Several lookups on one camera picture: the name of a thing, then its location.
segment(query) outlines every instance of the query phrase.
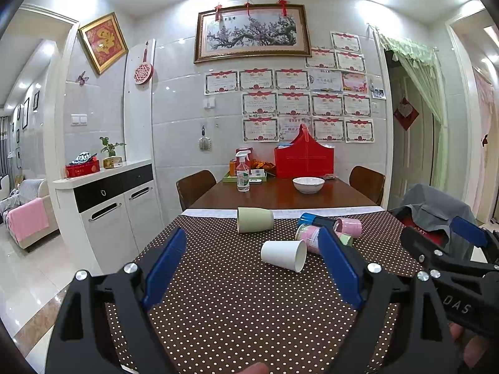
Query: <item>cabinet handle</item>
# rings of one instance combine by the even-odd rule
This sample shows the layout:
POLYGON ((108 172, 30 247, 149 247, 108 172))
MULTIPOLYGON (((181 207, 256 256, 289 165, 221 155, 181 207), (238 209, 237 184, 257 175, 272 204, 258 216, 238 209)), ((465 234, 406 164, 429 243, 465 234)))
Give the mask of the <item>cabinet handle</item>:
POLYGON ((132 195, 130 196, 130 199, 132 200, 132 199, 135 199, 135 198, 139 198, 141 195, 144 195, 145 193, 149 192, 149 191, 150 191, 150 190, 152 190, 152 189, 153 189, 153 187, 143 188, 142 190, 140 190, 140 191, 138 191, 138 192, 136 192, 136 193, 132 194, 132 195))
POLYGON ((96 216, 95 218, 90 218, 90 219, 88 220, 88 222, 93 222, 93 221, 96 221, 96 220, 98 220, 99 218, 102 218, 104 215, 108 214, 109 212, 114 211, 115 209, 117 209, 117 208, 119 208, 119 207, 121 207, 121 202, 120 202, 119 204, 117 204, 114 208, 111 208, 111 209, 107 210, 106 212, 104 212, 104 213, 100 214, 99 216, 96 216))

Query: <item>spray bottle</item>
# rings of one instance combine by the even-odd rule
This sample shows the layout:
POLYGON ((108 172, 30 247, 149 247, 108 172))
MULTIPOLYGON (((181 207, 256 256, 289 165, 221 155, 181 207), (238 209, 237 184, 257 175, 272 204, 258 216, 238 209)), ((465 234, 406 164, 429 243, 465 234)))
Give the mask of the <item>spray bottle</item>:
POLYGON ((236 176, 238 177, 238 190, 246 192, 250 190, 250 168, 246 165, 250 151, 239 151, 235 157, 239 160, 239 165, 235 169, 236 176))

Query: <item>dining table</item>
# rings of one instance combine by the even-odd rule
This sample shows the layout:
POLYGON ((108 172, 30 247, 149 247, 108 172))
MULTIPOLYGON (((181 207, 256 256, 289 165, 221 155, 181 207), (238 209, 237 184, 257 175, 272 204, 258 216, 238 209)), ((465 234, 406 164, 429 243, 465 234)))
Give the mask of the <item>dining table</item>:
MULTIPOLYGON (((219 182, 175 218, 139 254, 160 252, 178 228, 187 249, 163 300, 148 311, 153 332, 180 373, 237 374, 256 362, 271 374, 327 372, 348 337, 358 311, 345 303, 322 257, 308 253, 296 273, 260 258, 265 241, 295 240, 303 212, 346 216, 362 223, 353 241, 367 263, 390 273, 413 276, 419 264, 400 244, 403 225, 345 182, 325 182, 315 194, 298 192, 291 179, 269 178, 239 192, 235 183, 219 182), (274 211, 274 227, 239 234, 238 207, 274 211)), ((398 305, 390 304, 366 372, 382 366, 398 305)), ((121 333, 119 306, 107 306, 111 336, 120 363, 138 370, 121 333)))

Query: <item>potted plant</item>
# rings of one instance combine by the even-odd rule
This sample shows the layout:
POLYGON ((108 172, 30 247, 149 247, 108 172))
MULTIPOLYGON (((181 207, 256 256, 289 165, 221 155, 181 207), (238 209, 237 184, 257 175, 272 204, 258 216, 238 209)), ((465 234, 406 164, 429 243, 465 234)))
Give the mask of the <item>potted plant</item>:
POLYGON ((109 137, 100 137, 100 140, 102 141, 102 144, 104 147, 101 149, 101 153, 107 152, 109 157, 106 157, 102 163, 104 168, 114 168, 114 167, 121 167, 123 164, 123 159, 121 156, 116 156, 116 147, 118 146, 124 146, 124 143, 109 143, 109 137))

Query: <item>pink blanket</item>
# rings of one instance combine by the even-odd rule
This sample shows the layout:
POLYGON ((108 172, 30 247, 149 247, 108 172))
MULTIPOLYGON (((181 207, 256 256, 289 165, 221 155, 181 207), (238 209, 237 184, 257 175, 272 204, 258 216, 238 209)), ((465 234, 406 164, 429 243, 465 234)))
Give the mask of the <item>pink blanket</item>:
POLYGON ((8 213, 8 225, 18 242, 48 228, 48 218, 43 207, 43 200, 35 198, 33 201, 11 210, 8 213))

